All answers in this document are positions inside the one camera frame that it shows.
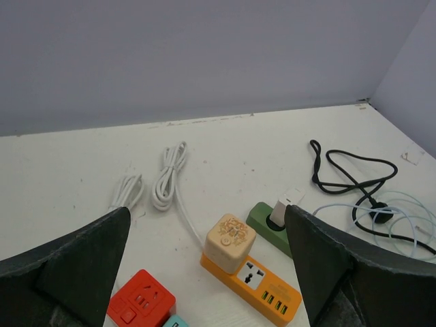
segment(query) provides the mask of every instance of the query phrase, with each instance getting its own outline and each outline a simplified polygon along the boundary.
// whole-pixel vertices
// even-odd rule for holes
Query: black cable
[[[326,158],[327,161],[334,166],[336,169],[338,169],[339,171],[341,171],[344,175],[346,175],[346,177],[353,183],[353,184],[340,184],[340,183],[327,183],[327,182],[321,182],[320,178],[318,176],[319,172],[320,172],[320,168],[321,168],[321,145],[319,144],[319,142],[317,140],[311,140],[310,141],[310,145],[312,146],[312,149],[315,151],[315,161],[313,163],[313,175],[312,175],[312,181],[324,192],[327,194],[344,194],[347,193],[349,191],[355,190],[355,189],[359,189],[362,193],[363,196],[359,199],[359,201],[357,201],[356,206],[360,206],[365,200],[368,200],[371,205],[372,208],[383,208],[383,207],[387,207],[387,204],[384,204],[383,202],[377,202],[374,198],[373,198],[373,194],[375,192],[377,192],[382,186],[383,184],[390,180],[391,178],[393,178],[397,172],[398,172],[398,168],[390,161],[387,160],[383,160],[383,159],[376,159],[376,158],[368,158],[368,157],[362,157],[359,155],[355,155],[353,153],[347,152],[347,151],[342,151],[342,150],[329,150],[326,152]],[[353,178],[352,175],[350,175],[345,169],[343,169],[339,164],[337,164],[336,162],[333,161],[333,159],[331,158],[331,154],[334,153],[338,153],[338,154],[342,154],[342,155],[347,155],[349,157],[353,157],[355,159],[359,159],[359,160],[363,160],[363,161],[371,161],[371,162],[379,162],[379,163],[383,163],[386,164],[390,167],[392,167],[392,169],[394,170],[392,172],[392,174],[385,176],[385,177],[381,177],[381,178],[377,178],[377,179],[372,179],[370,181],[365,181],[365,182],[361,182],[359,183],[356,179]],[[335,188],[340,188],[337,190],[331,190],[331,189],[327,189],[326,187],[335,187]],[[374,187],[372,190],[367,191],[366,188],[367,187]],[[399,239],[399,240],[406,240],[409,242],[414,242],[415,240],[407,237],[407,236],[403,236],[403,235],[396,235],[396,234],[391,234],[389,236],[389,234],[386,233],[381,233],[381,232],[376,232],[375,230],[370,230],[369,228],[366,228],[364,226],[362,226],[358,221],[357,221],[357,208],[353,208],[352,210],[352,219],[353,222],[356,224],[357,227],[359,227],[361,230],[363,230],[364,232],[367,232],[369,234],[372,235],[376,235],[376,236],[381,236],[381,237],[391,237],[391,238],[395,238],[395,239]],[[375,222],[378,223],[382,222],[386,222],[387,220],[389,220],[389,218],[392,217],[392,213],[390,211],[386,210],[386,214],[385,213],[380,213],[377,216],[377,219],[375,220]],[[423,247],[424,249],[426,249],[428,252],[432,253],[432,254],[436,254],[436,250],[434,250],[434,248],[428,246],[427,244],[420,242],[419,240],[416,241],[417,245],[420,245],[421,247]]]

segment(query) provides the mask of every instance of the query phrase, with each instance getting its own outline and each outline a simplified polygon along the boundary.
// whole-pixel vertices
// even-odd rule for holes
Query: light purple wall
[[[436,157],[436,0],[388,70],[371,103]]]
[[[0,134],[354,102],[428,0],[3,0]]]

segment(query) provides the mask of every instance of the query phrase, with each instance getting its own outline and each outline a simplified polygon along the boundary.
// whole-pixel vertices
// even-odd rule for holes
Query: light blue cable
[[[425,242],[425,244],[429,244],[429,243],[434,239],[434,237],[435,237],[435,230],[436,230],[435,227],[436,227],[436,223],[435,223],[434,221],[432,221],[432,218],[436,221],[436,215],[433,214],[433,212],[431,212],[427,207],[425,207],[425,205],[423,205],[423,203],[421,203],[421,201],[419,201],[419,200],[416,199],[415,197],[411,196],[410,194],[405,193],[405,192],[402,192],[402,191],[385,191],[385,192],[381,192],[381,193],[379,194],[379,197],[377,197],[376,200],[379,201],[379,199],[380,199],[384,194],[386,194],[386,193],[402,194],[402,195],[407,196],[408,198],[411,198],[412,200],[415,201],[415,202],[412,202],[412,201],[409,201],[409,200],[406,200],[406,199],[402,199],[402,198],[395,198],[395,199],[390,199],[388,202],[385,202],[386,204],[388,204],[389,202],[393,202],[393,201],[403,201],[403,202],[408,202],[408,203],[414,204],[414,205],[419,206],[420,208],[424,209],[424,210],[426,211],[427,215],[429,216],[428,219],[426,219],[426,218],[424,218],[424,217],[421,217],[421,216],[410,216],[410,215],[406,215],[404,212],[401,212],[401,210],[399,209],[399,210],[397,210],[396,212],[397,212],[397,213],[398,213],[398,212],[401,212],[401,213],[404,214],[404,216],[402,216],[402,217],[400,217],[400,218],[398,218],[398,219],[395,219],[395,220],[390,224],[389,228],[388,228],[388,226],[384,225],[384,226],[386,227],[386,229],[388,230],[388,234],[389,234],[390,239],[391,239],[391,240],[394,240],[394,239],[392,238],[392,229],[393,229],[393,226],[394,226],[395,224],[397,224],[400,220],[403,220],[403,219],[407,219],[407,220],[408,220],[408,222],[411,224],[411,226],[412,226],[412,228],[413,228],[413,229],[412,229],[412,232],[413,232],[413,234],[414,234],[414,250],[412,251],[412,253],[411,253],[410,255],[407,255],[406,253],[404,253],[403,251],[401,251],[401,250],[398,248],[398,246],[396,245],[396,243],[393,243],[393,245],[394,245],[395,249],[396,249],[399,253],[403,254],[404,256],[408,256],[408,257],[414,258],[414,251],[416,250],[416,244],[415,244],[415,242],[417,241],[417,238],[416,238],[416,234],[415,234],[415,230],[414,230],[414,226],[415,226],[415,224],[411,221],[411,218],[425,220],[425,221],[427,221],[427,222],[429,222],[429,223],[431,224],[431,229],[432,229],[432,231],[431,231],[431,234],[429,233],[429,239]],[[353,207],[353,208],[356,207],[356,206],[352,206],[352,205],[350,205],[350,204],[347,204],[346,206],[350,206],[350,207]],[[323,208],[326,208],[326,207],[328,207],[328,206],[322,206],[322,207],[318,208],[318,209],[314,212],[314,214],[316,214],[319,210],[321,210],[321,209],[323,209]],[[370,209],[370,208],[365,208],[365,207],[358,207],[358,209],[363,209],[363,210],[366,210],[366,211],[370,211],[370,212],[375,212],[375,213],[376,213],[376,214],[375,214],[375,217],[372,219],[372,230],[375,231],[375,224],[374,224],[374,222],[375,222],[375,218],[378,216],[378,214],[379,214],[381,211],[378,211],[378,210],[375,210],[375,209]],[[364,214],[362,214],[361,216],[357,217],[357,219],[355,220],[355,222],[356,222],[356,221],[359,221],[361,218],[363,218],[363,217],[366,216],[367,214],[368,214],[368,213],[364,213]],[[356,227],[355,222],[353,223],[352,226],[350,226],[350,227],[346,230],[346,232],[349,232],[352,228]],[[374,235],[374,242],[375,242],[375,244],[376,244],[377,246],[380,247],[380,244],[378,243],[378,240],[377,240],[377,236],[376,236],[376,235]],[[423,258],[417,258],[417,259],[419,259],[419,260],[432,260],[432,259],[435,259],[435,258],[436,258],[436,255],[431,255],[430,257],[423,257]]]
[[[421,216],[409,216],[408,218],[409,218],[409,219],[410,219],[410,218],[422,219],[422,220],[428,221],[428,222],[429,222],[433,227],[436,227],[436,223],[435,223],[434,221],[431,221],[430,219],[427,219],[427,218],[424,218],[424,217],[421,217]],[[398,218],[397,220],[395,220],[395,221],[394,221],[394,222],[389,226],[389,228],[386,226],[386,228],[388,228],[389,235],[392,234],[392,229],[393,229],[394,225],[395,225],[396,223],[398,223],[400,220],[403,220],[403,219],[407,219],[407,217],[406,217],[406,216],[402,216],[402,217]],[[394,245],[395,249],[396,249],[399,253],[401,253],[401,254],[403,254],[403,255],[405,255],[405,256],[408,256],[408,255],[406,255],[404,252],[402,252],[402,251],[397,247],[397,245],[396,245],[395,243],[393,243],[393,245]],[[436,254],[434,254],[434,255],[430,255],[429,257],[421,257],[421,258],[414,258],[414,259],[422,260],[422,261],[429,261],[429,260],[432,260],[432,259],[435,259],[435,258],[436,258]]]
[[[347,206],[349,208],[362,209],[362,210],[369,211],[369,212],[372,212],[372,213],[386,213],[386,210],[394,211],[394,212],[397,212],[397,213],[402,213],[404,216],[407,217],[407,220],[408,220],[408,222],[410,223],[410,226],[411,226],[412,234],[414,235],[414,249],[412,250],[410,257],[413,258],[415,256],[416,245],[417,245],[417,238],[416,238],[416,234],[415,234],[414,224],[411,221],[411,219],[409,218],[409,215],[407,213],[405,213],[404,211],[402,211],[401,209],[393,207],[393,206],[387,206],[387,207],[385,207],[383,209],[372,209],[372,208],[365,208],[363,206],[355,206],[353,204],[333,203],[333,204],[327,204],[325,206],[319,207],[318,209],[313,211],[313,215],[315,216],[320,210],[325,209],[325,208],[330,208],[331,206]],[[377,215],[374,215],[374,218],[373,218],[373,230],[374,230],[374,221],[375,221],[376,217],[377,217]]]
[[[436,221],[436,216],[425,205],[423,205],[421,203],[421,201],[419,201],[417,198],[411,196],[410,194],[407,194],[407,193],[401,192],[401,191],[385,191],[385,192],[380,193],[380,196],[377,199],[379,199],[382,195],[384,195],[386,193],[403,194],[404,196],[407,196],[407,197],[415,200],[417,203],[409,201],[409,200],[401,199],[401,198],[391,199],[389,201],[391,202],[391,201],[394,201],[394,200],[400,200],[400,201],[404,201],[404,202],[409,202],[409,203],[415,204],[416,206],[419,206],[419,207],[423,208],[427,212],[427,215],[429,215],[429,219],[431,219],[433,217],[433,219]],[[427,240],[427,243],[425,243],[425,244],[429,244],[434,239],[434,237],[435,237],[435,226],[433,224],[431,224],[431,235],[430,235],[429,239]]]

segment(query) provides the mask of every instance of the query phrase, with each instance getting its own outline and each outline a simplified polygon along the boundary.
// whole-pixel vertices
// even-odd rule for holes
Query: cube socket with floral pattern
[[[207,234],[203,254],[226,273],[233,274],[248,256],[255,238],[253,228],[226,214]]]

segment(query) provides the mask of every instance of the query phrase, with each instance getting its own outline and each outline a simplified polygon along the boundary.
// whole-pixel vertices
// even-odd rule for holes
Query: red power strip
[[[111,299],[109,317],[120,327],[162,327],[176,313],[176,298],[139,270]]]

